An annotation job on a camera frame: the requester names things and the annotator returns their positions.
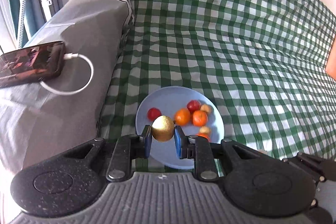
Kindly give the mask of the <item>red cherry tomato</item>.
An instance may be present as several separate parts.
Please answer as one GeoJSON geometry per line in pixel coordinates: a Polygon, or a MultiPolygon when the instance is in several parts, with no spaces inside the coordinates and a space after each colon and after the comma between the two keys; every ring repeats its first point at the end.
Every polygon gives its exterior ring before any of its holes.
{"type": "Polygon", "coordinates": [[[189,110],[189,112],[191,114],[193,114],[195,111],[198,111],[201,109],[201,103],[198,100],[191,100],[188,104],[187,104],[187,109],[189,110]]]}
{"type": "Polygon", "coordinates": [[[156,120],[158,117],[160,117],[162,115],[161,111],[158,108],[150,108],[147,112],[147,118],[150,121],[154,121],[156,120]]]}

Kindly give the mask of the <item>light blue plate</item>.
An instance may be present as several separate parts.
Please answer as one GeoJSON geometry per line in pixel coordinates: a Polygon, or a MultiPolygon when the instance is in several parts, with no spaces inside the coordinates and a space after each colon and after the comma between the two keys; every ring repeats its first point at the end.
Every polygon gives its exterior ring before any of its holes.
{"type": "MultiPolygon", "coordinates": [[[[187,106],[192,101],[197,100],[202,104],[211,107],[211,114],[207,126],[211,129],[210,141],[220,143],[224,138],[224,124],[222,117],[216,106],[203,94],[181,86],[169,86],[160,88],[149,94],[139,105],[135,116],[135,129],[137,134],[141,134],[146,125],[153,122],[147,118],[147,112],[151,108],[159,109],[162,115],[174,118],[175,113],[187,106]]],[[[174,139],[166,142],[152,140],[150,156],[161,164],[170,168],[187,170],[193,169],[194,161],[190,159],[179,159],[175,149],[174,139]]]]}

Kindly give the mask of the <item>green checkered cloth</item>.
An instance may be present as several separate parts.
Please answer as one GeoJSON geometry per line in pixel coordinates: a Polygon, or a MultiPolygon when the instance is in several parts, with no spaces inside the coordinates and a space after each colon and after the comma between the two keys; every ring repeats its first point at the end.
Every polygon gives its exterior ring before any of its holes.
{"type": "Polygon", "coordinates": [[[335,159],[335,15],[320,0],[131,0],[100,135],[134,133],[151,92],[184,86],[218,108],[224,135],[281,159],[335,159]]]}

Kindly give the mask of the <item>black smartphone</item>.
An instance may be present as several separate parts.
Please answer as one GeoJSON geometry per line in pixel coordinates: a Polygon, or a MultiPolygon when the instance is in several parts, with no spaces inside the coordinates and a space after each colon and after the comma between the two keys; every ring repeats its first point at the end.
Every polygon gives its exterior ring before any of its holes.
{"type": "Polygon", "coordinates": [[[60,76],[66,45],[56,41],[1,55],[1,88],[38,83],[60,76]]]}

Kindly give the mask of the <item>orange cushion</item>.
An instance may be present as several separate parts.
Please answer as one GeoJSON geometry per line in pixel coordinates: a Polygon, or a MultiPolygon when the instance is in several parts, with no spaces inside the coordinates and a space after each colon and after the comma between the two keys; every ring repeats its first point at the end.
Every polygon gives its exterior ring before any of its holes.
{"type": "Polygon", "coordinates": [[[326,63],[325,72],[334,80],[336,80],[336,38],[330,50],[330,54],[326,63]]]}

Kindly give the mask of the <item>yellow-orange fruit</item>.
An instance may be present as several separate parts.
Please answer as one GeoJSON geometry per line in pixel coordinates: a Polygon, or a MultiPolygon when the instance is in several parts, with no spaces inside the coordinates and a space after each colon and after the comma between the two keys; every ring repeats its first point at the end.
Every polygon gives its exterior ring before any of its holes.
{"type": "Polygon", "coordinates": [[[202,126],[200,129],[199,129],[199,133],[200,134],[207,134],[207,135],[210,135],[211,134],[211,129],[207,126],[202,126]]]}

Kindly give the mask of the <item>orange small fruit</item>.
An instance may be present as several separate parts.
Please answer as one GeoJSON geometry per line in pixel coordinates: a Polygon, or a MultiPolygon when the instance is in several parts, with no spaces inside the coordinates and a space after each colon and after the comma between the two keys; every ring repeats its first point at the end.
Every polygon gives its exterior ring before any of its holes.
{"type": "Polygon", "coordinates": [[[174,122],[179,126],[185,126],[190,122],[191,114],[188,108],[178,110],[174,115],[174,122]]]}

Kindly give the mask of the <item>pale yellow small fruit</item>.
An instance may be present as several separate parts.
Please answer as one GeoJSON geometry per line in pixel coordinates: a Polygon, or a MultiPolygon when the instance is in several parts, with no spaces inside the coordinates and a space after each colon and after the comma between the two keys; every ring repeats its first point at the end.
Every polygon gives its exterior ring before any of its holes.
{"type": "Polygon", "coordinates": [[[207,114],[210,114],[212,112],[212,107],[208,104],[203,104],[201,107],[200,107],[200,110],[207,113],[207,114]]]}

